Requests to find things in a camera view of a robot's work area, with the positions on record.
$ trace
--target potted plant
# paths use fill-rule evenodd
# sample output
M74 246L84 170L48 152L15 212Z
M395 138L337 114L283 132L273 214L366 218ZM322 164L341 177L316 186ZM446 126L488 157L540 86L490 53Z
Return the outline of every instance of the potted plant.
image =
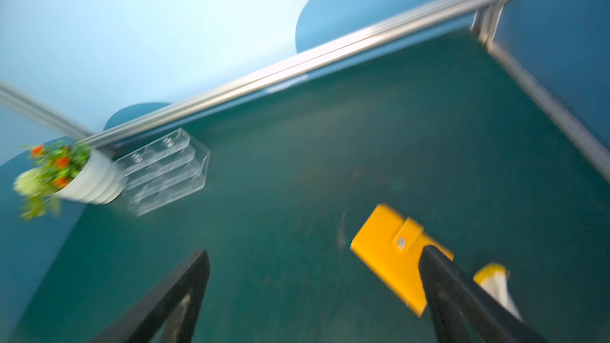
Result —
M35 168L15 180L13 188L26 198L26 220L61 211L60 199L106 204L125 188L123 172L110 158L84 144L62 141L31 147Z

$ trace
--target metal bar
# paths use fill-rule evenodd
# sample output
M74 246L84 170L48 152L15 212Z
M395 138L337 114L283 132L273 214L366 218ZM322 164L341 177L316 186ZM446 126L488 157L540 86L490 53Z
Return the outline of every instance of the metal bar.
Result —
M10 88L5 84L0 84L0 103L5 103L24 116L43 125L66 133L69 137L72 137L77 141L93 135L92 132L77 124L72 119L66 118L44 103L35 100L15 88Z
M481 17L483 16L484 11L484 8L479 8L477 11L475 11L475 17L472 19L472 25L470 26L470 31L477 37L481 29Z
M492 41L487 50L610 183L610 151L506 49Z
M506 0L499 0L485 8L478 9L475 13L471 30L483 44L493 41L505 3Z
M473 12L497 1L499 0L435 0L296 56L286 58L279 63L221 85L209 92L172 104L88 137L85 142L94 147L112 144L129 136L179 120L408 34Z

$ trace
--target clear acrylic organizer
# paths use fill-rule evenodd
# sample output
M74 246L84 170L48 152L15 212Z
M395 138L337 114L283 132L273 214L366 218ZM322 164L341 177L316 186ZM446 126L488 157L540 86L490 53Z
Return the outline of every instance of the clear acrylic organizer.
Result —
M117 160L127 178L121 194L136 215L155 210L206 185L210 149L178 129Z

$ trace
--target light blue wall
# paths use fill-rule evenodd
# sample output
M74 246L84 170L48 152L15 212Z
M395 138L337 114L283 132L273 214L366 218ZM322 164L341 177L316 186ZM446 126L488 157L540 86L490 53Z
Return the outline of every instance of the light blue wall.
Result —
M427 1L0 0L0 80L101 131Z
M64 244L84 205L64 202L62 215L30 222L19 218L23 200L12 188L32 167L18 145L38 145L59 135L0 104L0 342L8 339Z
M24 149L17 146L38 145L60 138L56 131L22 116L0 103L0 128L3 143L0 145L0 165L19 155Z
M511 0L496 42L610 148L610 0Z

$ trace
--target teal floor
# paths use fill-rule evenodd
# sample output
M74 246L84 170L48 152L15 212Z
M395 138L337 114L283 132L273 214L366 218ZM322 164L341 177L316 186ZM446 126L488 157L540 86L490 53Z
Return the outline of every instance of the teal floor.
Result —
M467 273L506 265L551 342L610 339L610 187L465 31L185 129L206 187L139 218L88 206L12 342L94 337L195 249L195 342L434 342L349 250L382 202Z

